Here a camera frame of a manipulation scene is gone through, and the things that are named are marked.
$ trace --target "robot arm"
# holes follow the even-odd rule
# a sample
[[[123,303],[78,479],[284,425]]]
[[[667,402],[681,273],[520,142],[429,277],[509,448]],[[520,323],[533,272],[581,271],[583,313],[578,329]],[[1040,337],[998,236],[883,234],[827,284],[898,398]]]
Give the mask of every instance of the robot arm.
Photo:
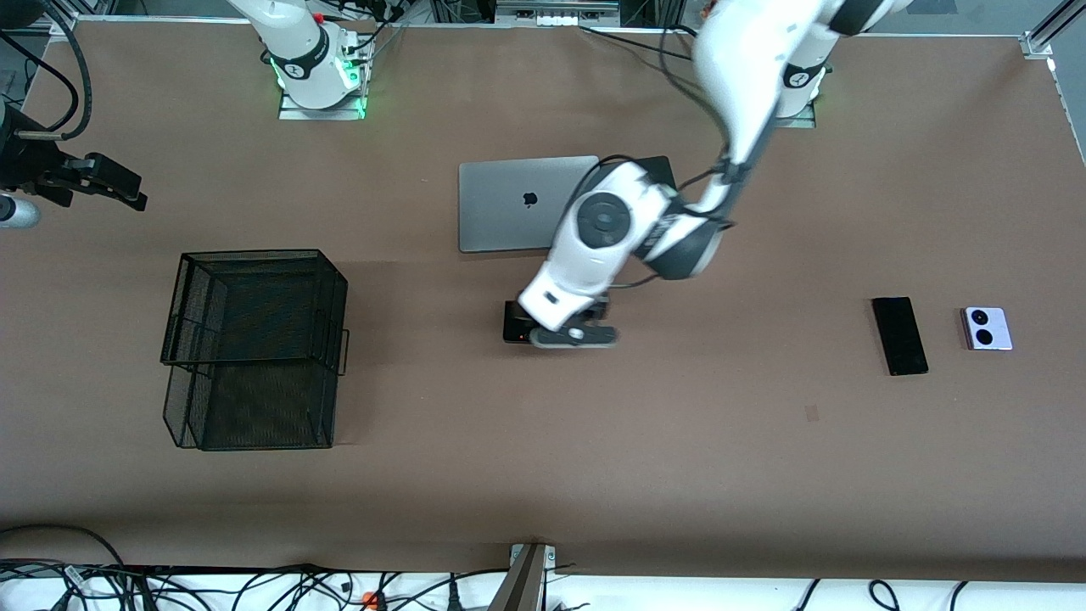
[[[598,328],[584,324],[592,321],[579,315],[605,298],[631,254],[664,279],[699,273],[716,253],[721,232],[731,226],[731,207],[768,142],[790,58],[809,34],[826,27],[822,22],[866,28],[908,2],[719,0],[694,43],[693,59],[709,103],[728,129],[724,156],[714,164],[697,202],[653,183],[632,160],[601,167],[573,193],[547,259],[518,297],[543,328],[533,344],[614,343],[614,330],[593,335]]]
[[[362,82],[358,35],[333,23],[317,23],[305,0],[227,0],[249,23],[272,55],[288,96],[307,109],[334,105]]]

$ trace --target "black mesh basket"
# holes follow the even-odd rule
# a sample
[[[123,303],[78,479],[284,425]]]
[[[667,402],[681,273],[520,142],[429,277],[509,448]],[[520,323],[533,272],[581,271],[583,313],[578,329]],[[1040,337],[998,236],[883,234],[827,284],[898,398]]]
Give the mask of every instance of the black mesh basket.
[[[182,254],[162,346],[174,443],[331,447],[345,304],[346,279],[318,250]]]

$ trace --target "silver laptop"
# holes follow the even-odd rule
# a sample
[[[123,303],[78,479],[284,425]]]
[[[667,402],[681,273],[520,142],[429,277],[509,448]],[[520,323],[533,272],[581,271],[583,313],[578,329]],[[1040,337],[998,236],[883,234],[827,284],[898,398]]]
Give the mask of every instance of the silver laptop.
[[[577,182],[595,156],[460,164],[460,252],[550,247]]]

